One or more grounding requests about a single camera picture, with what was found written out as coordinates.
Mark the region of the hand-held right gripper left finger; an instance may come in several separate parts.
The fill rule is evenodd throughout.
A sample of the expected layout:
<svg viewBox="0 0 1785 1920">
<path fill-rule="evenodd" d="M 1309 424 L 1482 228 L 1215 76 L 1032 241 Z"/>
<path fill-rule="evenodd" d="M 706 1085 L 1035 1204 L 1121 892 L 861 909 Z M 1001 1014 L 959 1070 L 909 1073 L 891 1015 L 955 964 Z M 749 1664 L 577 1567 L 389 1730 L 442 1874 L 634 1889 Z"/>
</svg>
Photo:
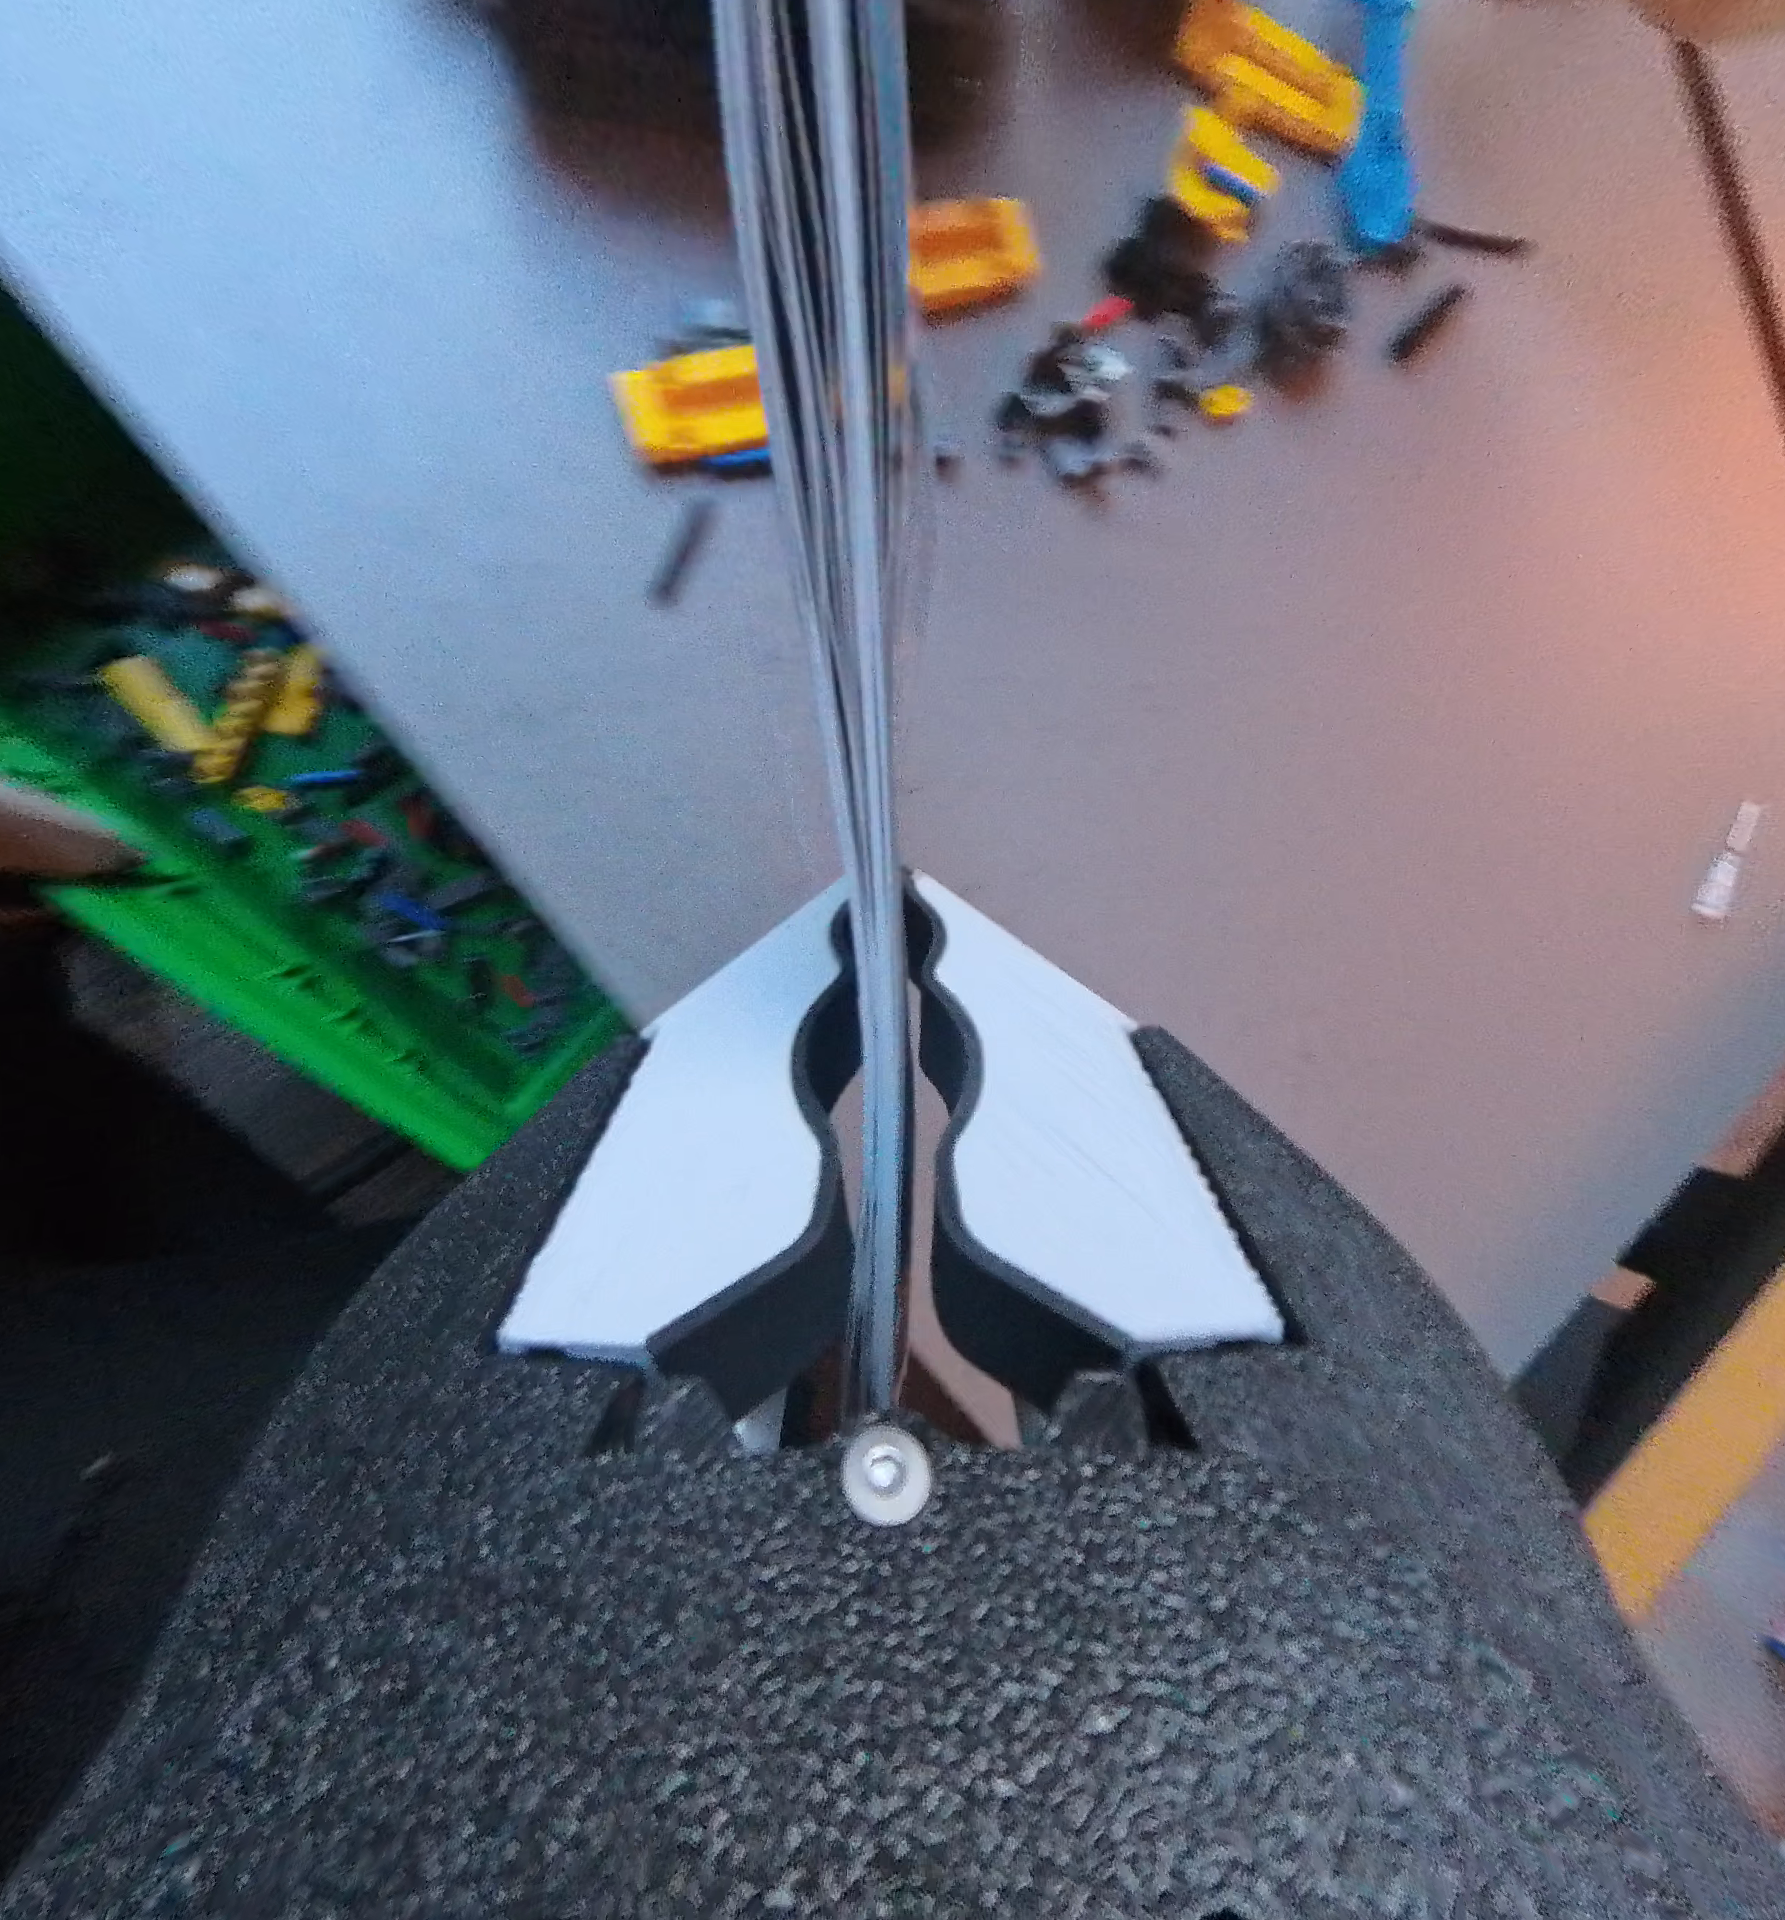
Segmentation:
<svg viewBox="0 0 1785 1920">
<path fill-rule="evenodd" d="M 782 1397 L 845 1324 L 833 1110 L 851 1082 L 846 891 L 833 884 L 649 1026 L 497 1352 L 699 1379 L 724 1412 Z"/>
</svg>

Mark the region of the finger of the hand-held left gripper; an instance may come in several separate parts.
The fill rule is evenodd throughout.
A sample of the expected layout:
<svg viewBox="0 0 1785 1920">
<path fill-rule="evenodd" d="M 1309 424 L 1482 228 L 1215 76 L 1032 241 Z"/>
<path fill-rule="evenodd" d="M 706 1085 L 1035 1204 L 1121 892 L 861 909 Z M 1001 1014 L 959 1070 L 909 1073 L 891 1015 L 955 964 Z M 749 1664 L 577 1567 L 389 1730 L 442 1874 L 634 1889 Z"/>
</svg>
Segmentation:
<svg viewBox="0 0 1785 1920">
<path fill-rule="evenodd" d="M 0 904 L 36 904 L 43 886 L 107 883 L 146 853 L 69 804 L 0 779 Z"/>
</svg>

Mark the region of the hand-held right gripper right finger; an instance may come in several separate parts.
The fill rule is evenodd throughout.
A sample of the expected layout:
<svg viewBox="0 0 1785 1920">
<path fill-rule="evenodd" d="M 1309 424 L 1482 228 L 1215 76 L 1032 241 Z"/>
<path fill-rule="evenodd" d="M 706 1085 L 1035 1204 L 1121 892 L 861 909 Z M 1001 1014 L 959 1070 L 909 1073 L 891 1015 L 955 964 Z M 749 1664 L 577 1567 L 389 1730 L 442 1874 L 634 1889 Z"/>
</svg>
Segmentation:
<svg viewBox="0 0 1785 1920">
<path fill-rule="evenodd" d="M 921 872 L 904 937 L 946 1110 L 931 1297 L 949 1344 L 1037 1412 L 1082 1375 L 1285 1344 L 1134 1019 Z"/>
</svg>

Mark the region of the green plastic storage box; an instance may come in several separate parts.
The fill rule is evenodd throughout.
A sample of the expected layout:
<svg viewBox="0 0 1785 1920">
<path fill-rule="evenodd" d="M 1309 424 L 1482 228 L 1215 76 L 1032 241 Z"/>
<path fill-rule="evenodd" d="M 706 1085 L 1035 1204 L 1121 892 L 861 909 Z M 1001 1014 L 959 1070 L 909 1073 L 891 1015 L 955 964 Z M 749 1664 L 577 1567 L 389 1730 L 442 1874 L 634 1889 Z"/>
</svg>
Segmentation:
<svg viewBox="0 0 1785 1920">
<path fill-rule="evenodd" d="M 0 777 L 89 813 L 146 853 L 131 876 L 43 892 L 292 1070 L 472 1169 L 622 1039 L 627 1019 L 589 976 L 602 1014 L 530 1068 L 499 1059 L 422 1017 L 377 974 L 285 934 L 169 813 L 125 791 L 108 724 L 84 724 L 63 694 L 66 670 L 84 661 L 83 602 L 184 560 L 255 575 L 0 281 Z"/>
</svg>

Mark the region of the pile of toy building pieces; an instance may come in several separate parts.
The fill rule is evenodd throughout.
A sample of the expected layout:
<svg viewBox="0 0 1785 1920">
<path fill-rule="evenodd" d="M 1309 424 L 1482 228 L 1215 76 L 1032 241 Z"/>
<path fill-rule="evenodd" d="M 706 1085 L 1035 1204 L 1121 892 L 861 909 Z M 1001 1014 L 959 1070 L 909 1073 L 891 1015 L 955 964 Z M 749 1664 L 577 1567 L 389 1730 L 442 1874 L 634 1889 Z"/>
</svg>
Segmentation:
<svg viewBox="0 0 1785 1920">
<path fill-rule="evenodd" d="M 1157 440 L 1187 419 L 1242 419 L 1264 385 L 1303 394 L 1323 385 L 1353 321 L 1360 272 L 1405 275 L 1423 254 L 1526 257 L 1532 241 L 1437 222 L 1421 212 L 1411 241 L 1360 259 L 1340 238 L 1336 170 L 1360 127 L 1355 58 L 1342 61 L 1259 5 L 1179 5 L 1167 68 L 1189 87 L 1166 180 L 1098 262 L 1099 295 L 1057 323 L 991 410 L 1001 464 L 1037 456 L 1069 490 L 1118 471 L 1161 471 Z M 1281 173 L 1259 138 L 1334 180 L 1336 235 L 1277 251 L 1240 299 L 1215 254 L 1244 246 Z"/>
<path fill-rule="evenodd" d="M 169 813 L 285 934 L 440 1031 L 530 1068 L 605 994 L 365 707 L 278 589 L 184 560 L 83 602 L 66 670 L 128 794 Z"/>
</svg>

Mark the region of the toy instruction booklet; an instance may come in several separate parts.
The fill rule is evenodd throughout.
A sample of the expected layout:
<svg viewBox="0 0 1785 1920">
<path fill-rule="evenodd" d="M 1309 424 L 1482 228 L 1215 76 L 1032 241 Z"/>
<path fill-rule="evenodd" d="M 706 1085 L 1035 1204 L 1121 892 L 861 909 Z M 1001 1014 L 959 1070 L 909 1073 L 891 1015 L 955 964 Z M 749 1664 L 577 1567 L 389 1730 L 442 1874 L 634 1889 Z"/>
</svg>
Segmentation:
<svg viewBox="0 0 1785 1920">
<path fill-rule="evenodd" d="M 928 443 L 913 373 L 904 7 L 716 3 L 711 20 L 761 412 L 846 886 L 863 1107 L 843 1404 L 863 1420 L 896 1398 L 909 1241 L 895 649 Z"/>
</svg>

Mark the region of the yellow long building brick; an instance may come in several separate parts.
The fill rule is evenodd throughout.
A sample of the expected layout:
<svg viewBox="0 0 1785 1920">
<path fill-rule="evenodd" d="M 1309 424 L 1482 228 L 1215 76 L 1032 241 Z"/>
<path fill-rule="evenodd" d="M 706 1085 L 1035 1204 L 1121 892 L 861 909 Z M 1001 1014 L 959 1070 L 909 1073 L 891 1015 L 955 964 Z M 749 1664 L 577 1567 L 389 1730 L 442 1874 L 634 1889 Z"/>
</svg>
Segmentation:
<svg viewBox="0 0 1785 1920">
<path fill-rule="evenodd" d="M 759 355 L 749 341 L 617 370 L 609 389 L 644 466 L 692 466 L 766 445 Z"/>
<path fill-rule="evenodd" d="M 929 199 L 907 219 L 909 284 L 928 323 L 1012 300 L 1042 274 L 1017 197 Z"/>
</svg>

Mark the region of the black flat building strip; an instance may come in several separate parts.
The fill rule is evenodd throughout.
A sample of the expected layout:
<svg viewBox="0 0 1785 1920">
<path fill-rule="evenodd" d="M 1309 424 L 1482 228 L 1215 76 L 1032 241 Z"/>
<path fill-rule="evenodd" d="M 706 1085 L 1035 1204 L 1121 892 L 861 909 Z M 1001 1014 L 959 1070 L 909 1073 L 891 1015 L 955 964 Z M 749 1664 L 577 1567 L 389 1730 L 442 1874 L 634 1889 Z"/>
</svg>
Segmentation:
<svg viewBox="0 0 1785 1920">
<path fill-rule="evenodd" d="M 675 604 L 692 574 L 704 544 L 711 534 L 718 519 L 718 501 L 706 493 L 692 495 L 681 510 L 664 549 L 660 563 L 647 586 L 647 602 L 654 607 Z"/>
</svg>

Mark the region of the yellow wooden beam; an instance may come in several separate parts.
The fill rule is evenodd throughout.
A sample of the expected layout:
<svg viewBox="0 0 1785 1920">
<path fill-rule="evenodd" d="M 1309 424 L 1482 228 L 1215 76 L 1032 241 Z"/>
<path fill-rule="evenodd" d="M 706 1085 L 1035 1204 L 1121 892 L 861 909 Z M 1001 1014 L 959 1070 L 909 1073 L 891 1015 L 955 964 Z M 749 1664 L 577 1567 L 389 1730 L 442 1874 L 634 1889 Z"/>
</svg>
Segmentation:
<svg viewBox="0 0 1785 1920">
<path fill-rule="evenodd" d="M 1785 1442 L 1785 1262 L 1584 1509 L 1611 1601 L 1642 1625 Z"/>
</svg>

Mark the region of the clear plastic building pin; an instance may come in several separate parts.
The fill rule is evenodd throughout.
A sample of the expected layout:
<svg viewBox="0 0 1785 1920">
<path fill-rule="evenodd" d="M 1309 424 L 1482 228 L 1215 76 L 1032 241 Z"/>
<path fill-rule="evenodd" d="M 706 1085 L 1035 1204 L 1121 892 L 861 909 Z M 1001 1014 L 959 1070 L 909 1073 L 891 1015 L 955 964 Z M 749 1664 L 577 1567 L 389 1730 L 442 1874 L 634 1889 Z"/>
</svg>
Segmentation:
<svg viewBox="0 0 1785 1920">
<path fill-rule="evenodd" d="M 1735 809 L 1724 841 L 1695 886 L 1691 916 L 1696 924 L 1725 924 L 1737 909 L 1748 852 L 1764 818 L 1764 804 L 1746 799 Z"/>
</svg>

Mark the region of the blue long building piece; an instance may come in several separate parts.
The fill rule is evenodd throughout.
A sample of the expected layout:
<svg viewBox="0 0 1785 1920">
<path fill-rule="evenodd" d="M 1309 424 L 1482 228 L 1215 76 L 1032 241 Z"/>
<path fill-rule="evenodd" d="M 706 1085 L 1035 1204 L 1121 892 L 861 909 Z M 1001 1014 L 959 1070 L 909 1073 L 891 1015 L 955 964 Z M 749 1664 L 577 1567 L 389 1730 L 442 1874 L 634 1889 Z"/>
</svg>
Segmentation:
<svg viewBox="0 0 1785 1920">
<path fill-rule="evenodd" d="M 1360 127 L 1336 170 L 1340 238 L 1360 259 L 1411 241 L 1419 183 L 1406 118 L 1416 3 L 1360 3 Z"/>
</svg>

